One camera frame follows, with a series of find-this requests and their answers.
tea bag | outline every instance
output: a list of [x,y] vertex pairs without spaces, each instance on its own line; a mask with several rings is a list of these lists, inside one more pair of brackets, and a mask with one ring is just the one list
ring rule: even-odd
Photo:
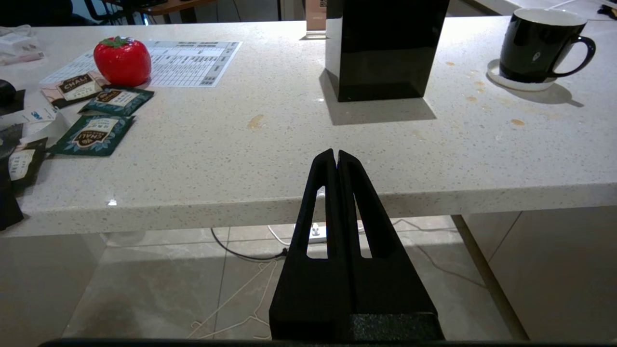
[[129,88],[125,86],[108,86],[97,94],[79,111],[87,115],[110,114],[129,116],[154,95],[153,91]]
[[92,98],[108,84],[101,73],[89,71],[68,80],[41,85],[41,92],[50,104],[61,109]]
[[45,159],[47,138],[19,145],[9,157],[9,175],[13,191],[18,193],[36,180],[36,174]]
[[82,115],[48,152],[73,156],[109,156],[131,127],[133,118]]

green tea bag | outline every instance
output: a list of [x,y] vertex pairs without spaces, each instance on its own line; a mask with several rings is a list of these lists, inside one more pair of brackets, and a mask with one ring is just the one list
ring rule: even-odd
[[107,86],[79,111],[86,114],[129,116],[154,95],[153,91],[125,86]]
[[109,156],[131,127],[133,118],[82,115],[48,152],[73,156]]

printed chart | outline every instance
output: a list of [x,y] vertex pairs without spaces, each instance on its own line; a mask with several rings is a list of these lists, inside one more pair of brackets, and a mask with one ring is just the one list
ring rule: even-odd
[[[146,41],[152,58],[150,86],[214,88],[233,60],[241,42]],[[41,84],[55,83],[97,71],[88,52],[47,76]]]

mug handle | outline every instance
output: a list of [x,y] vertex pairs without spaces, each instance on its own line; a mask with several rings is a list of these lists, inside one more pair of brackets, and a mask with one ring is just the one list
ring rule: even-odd
[[582,70],[582,68],[584,68],[585,66],[587,66],[587,64],[589,64],[589,62],[591,61],[591,59],[594,57],[595,54],[595,42],[585,36],[579,36],[576,35],[573,40],[572,40],[572,44],[578,43],[578,42],[582,42],[585,45],[587,45],[587,56],[585,57],[585,60],[583,60],[583,62],[579,65],[579,67],[577,67],[576,69],[570,71],[570,72],[564,72],[564,73],[557,73],[557,72],[550,72],[549,73],[549,77],[566,77],[566,76],[570,76],[574,73],[577,73],[579,71]]

black box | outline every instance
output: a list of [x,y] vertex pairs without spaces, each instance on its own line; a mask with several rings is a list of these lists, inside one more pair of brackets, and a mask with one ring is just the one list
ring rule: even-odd
[[328,0],[326,69],[338,101],[424,96],[450,0]]

